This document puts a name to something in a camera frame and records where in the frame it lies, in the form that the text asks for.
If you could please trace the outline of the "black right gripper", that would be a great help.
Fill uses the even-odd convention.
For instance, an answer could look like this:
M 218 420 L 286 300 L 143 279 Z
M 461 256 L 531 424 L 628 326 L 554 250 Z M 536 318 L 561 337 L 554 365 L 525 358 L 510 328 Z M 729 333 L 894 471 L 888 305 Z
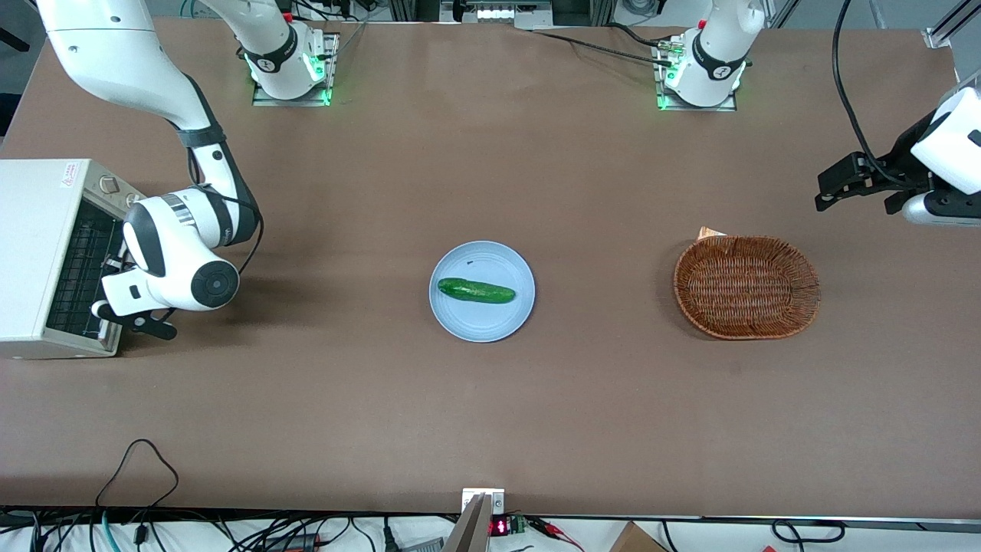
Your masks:
M 107 258 L 103 259 L 103 274 L 118 274 L 126 271 L 126 269 L 126 259 L 118 258 L 118 256 L 107 256 Z M 117 317 L 108 301 L 96 301 L 96 303 L 92 304 L 92 314 L 95 317 L 111 323 L 119 323 L 134 333 L 150 335 L 162 341 L 172 341 L 178 335 L 176 326 L 169 322 L 169 315 L 172 315 L 174 311 L 171 308 L 171 310 L 167 310 L 161 317 L 154 317 L 153 311 L 151 310 L 134 312 L 134 314 Z

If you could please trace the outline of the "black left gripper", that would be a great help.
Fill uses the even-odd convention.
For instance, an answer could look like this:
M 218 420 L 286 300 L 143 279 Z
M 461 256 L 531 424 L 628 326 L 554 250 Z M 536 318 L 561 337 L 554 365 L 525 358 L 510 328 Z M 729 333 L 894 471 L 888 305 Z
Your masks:
M 908 215 L 936 215 L 930 199 L 934 179 L 932 172 L 912 154 L 912 147 L 926 133 L 933 117 L 926 115 L 905 130 L 894 141 L 889 153 L 876 159 L 874 182 L 892 195 L 884 200 L 886 213 L 904 211 Z M 878 186 L 867 182 L 871 169 L 864 153 L 849 153 L 819 174 L 819 193 L 814 198 L 817 211 L 823 212 L 844 199 L 869 196 Z

